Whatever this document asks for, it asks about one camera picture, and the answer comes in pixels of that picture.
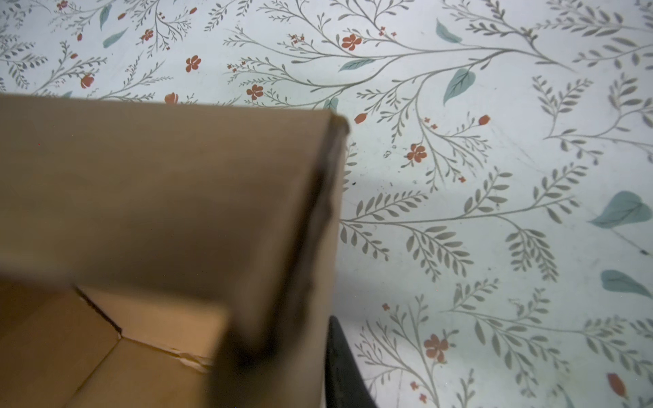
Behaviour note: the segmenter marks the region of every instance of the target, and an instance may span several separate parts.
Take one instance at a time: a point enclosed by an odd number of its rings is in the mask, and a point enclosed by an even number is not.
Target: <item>small red flower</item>
[[[202,62],[202,59],[198,58],[197,55],[193,55],[192,58],[187,58],[186,63],[188,66],[186,67],[186,72],[191,72],[191,69],[198,69],[200,62]]]
[[[444,362],[445,360],[445,351],[449,349],[449,342],[447,339],[440,341],[440,339],[432,334],[431,338],[424,341],[424,347],[426,347],[426,356],[429,358],[437,358],[438,362]]]
[[[412,144],[410,145],[410,150],[411,151],[406,155],[408,160],[415,160],[419,163],[426,157],[426,148],[424,146]]]
[[[86,74],[86,76],[83,77],[82,81],[81,81],[82,89],[86,89],[86,88],[90,87],[94,80],[95,79],[90,74]]]
[[[348,48],[349,51],[353,51],[361,42],[363,42],[362,39],[356,38],[356,35],[352,34],[342,39],[342,48]]]
[[[354,118],[354,122],[358,125],[359,123],[362,123],[365,119],[367,119],[367,114],[359,114],[357,117]]]
[[[257,98],[260,98],[263,96],[263,87],[254,85],[251,87],[251,89],[247,90],[247,94],[251,95],[251,100],[256,101]]]
[[[145,34],[143,34],[140,39],[147,41],[152,37],[154,37],[154,30],[145,30]]]
[[[165,95],[165,99],[164,99],[164,101],[168,105],[174,105],[177,103],[178,100],[179,100],[179,95],[177,95],[175,92]]]

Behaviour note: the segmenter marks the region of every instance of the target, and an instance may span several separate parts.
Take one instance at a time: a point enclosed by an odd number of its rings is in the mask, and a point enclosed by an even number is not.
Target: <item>cardboard box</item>
[[[318,406],[343,119],[3,96],[0,121],[0,406]]]

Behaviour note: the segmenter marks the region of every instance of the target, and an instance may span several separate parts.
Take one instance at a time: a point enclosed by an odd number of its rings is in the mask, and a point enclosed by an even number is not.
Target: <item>teal leaf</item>
[[[471,72],[468,69],[461,68],[456,71],[456,74],[449,81],[447,85],[447,90],[445,91],[445,99],[443,104],[446,104],[447,101],[453,97],[457,97],[461,93],[465,92],[476,80],[476,74]]]
[[[444,41],[453,42],[456,44],[462,41],[462,39],[459,36],[450,33],[449,30],[444,26],[444,24],[440,23],[439,20],[436,21],[438,22],[438,25],[436,26],[436,34],[438,35],[438,37],[440,37]]]
[[[331,109],[333,113],[338,113],[338,98],[331,98],[325,102],[324,109]]]
[[[571,402],[571,398],[569,398],[566,392],[564,392],[564,394],[565,394],[565,402],[567,403],[567,406],[565,408],[574,408],[573,402]]]
[[[604,270],[601,273],[601,282],[603,282],[603,288],[611,292],[637,293],[648,298],[653,298],[648,289],[640,282],[637,282],[623,272]]]
[[[350,61],[346,63],[345,65],[342,66],[342,68],[339,71],[346,71],[346,70],[352,70],[352,69],[359,69],[363,65],[371,64],[373,63],[374,60],[370,58],[366,59],[355,59],[353,61]]]
[[[111,11],[111,4],[107,4],[106,6],[104,6],[102,11],[100,11],[100,30],[102,29],[104,23],[106,23],[107,19],[109,19],[110,11]]]
[[[122,35],[125,33],[126,30],[127,29],[125,28],[123,31],[120,31],[119,33],[113,34],[112,36],[108,37],[106,40],[104,40],[102,45],[105,48],[111,47],[111,45],[113,45],[113,43],[115,43],[116,41],[118,41],[120,39],[120,37],[122,37]]]
[[[618,225],[643,223],[651,219],[651,209],[642,199],[630,191],[617,193],[603,213],[590,222],[599,228],[613,228]]]

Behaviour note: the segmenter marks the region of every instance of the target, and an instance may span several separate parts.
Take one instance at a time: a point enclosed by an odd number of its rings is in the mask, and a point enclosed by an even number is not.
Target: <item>black object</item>
[[[328,321],[325,360],[325,396],[328,408],[376,408],[335,316],[331,316]]]

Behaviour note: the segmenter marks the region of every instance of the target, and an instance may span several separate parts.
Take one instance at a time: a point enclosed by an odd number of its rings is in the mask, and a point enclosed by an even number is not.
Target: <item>floral tablecloth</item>
[[[2,92],[350,119],[334,313],[380,407],[653,407],[652,3],[0,10]]]

